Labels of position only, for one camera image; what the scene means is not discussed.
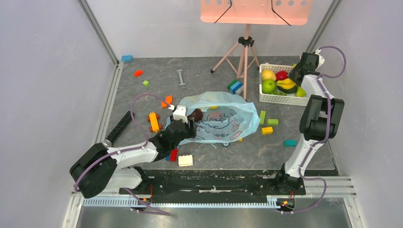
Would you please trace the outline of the yellow fake banana bunch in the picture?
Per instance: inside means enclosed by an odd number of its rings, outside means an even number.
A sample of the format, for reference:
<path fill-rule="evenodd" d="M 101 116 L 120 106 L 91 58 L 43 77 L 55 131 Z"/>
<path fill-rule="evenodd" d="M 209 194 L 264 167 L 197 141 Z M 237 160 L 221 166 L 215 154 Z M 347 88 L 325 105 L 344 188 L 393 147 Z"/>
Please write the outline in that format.
<path fill-rule="evenodd" d="M 285 90 L 290 90 L 290 89 L 293 89 L 294 87 L 296 87 L 297 85 L 290 78 L 286 78 L 284 80 L 277 81 L 277 86 L 279 86 L 280 88 L 285 89 Z"/>

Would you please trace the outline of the light blue plastic bag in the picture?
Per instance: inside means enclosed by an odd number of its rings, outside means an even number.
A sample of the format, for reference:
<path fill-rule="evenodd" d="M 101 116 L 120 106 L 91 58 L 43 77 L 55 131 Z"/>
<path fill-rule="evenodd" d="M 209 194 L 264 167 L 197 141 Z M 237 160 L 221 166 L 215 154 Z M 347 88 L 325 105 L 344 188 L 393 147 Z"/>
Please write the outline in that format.
<path fill-rule="evenodd" d="M 230 143 L 255 133 L 259 126 L 259 115 L 253 102 L 228 92 L 208 91 L 200 95 L 183 98 L 180 105 L 187 107 L 187 115 L 201 109 L 203 119 L 196 122 L 196 137 L 185 139 L 187 143 Z"/>

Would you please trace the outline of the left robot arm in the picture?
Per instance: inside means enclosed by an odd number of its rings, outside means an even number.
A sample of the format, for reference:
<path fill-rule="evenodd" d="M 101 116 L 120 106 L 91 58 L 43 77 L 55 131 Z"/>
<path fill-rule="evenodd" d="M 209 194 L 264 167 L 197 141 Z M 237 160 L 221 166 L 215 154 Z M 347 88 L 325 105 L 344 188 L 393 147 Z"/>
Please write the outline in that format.
<path fill-rule="evenodd" d="M 69 170 L 75 181 L 74 190 L 86 199 L 112 187 L 145 193 L 149 180 L 141 168 L 133 166 L 165 159 L 180 142 L 195 136 L 195 119 L 188 117 L 187 123 L 172 120 L 164 130 L 137 145 L 114 148 L 96 143 Z"/>

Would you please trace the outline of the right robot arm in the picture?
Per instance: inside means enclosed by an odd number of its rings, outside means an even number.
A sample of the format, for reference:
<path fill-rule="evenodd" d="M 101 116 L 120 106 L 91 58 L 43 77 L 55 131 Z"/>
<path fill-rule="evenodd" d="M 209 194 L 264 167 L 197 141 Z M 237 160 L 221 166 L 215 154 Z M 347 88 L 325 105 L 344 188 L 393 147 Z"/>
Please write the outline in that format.
<path fill-rule="evenodd" d="M 308 163 L 317 150 L 335 137 L 344 109 L 344 101 L 330 94 L 317 69 L 324 63 L 319 51 L 304 52 L 289 78 L 305 90 L 309 97 L 302 114 L 299 132 L 301 137 L 291 155 L 275 176 L 277 192 L 286 194 L 303 185 Z"/>

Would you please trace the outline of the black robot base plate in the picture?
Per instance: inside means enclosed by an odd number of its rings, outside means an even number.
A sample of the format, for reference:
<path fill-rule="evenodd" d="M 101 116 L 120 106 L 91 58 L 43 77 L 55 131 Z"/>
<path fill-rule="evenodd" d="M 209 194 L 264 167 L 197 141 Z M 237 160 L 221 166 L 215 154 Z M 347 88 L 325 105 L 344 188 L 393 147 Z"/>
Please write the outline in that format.
<path fill-rule="evenodd" d="M 306 194 L 305 184 L 275 170 L 144 170 L 130 192 L 153 203 L 263 203 Z"/>

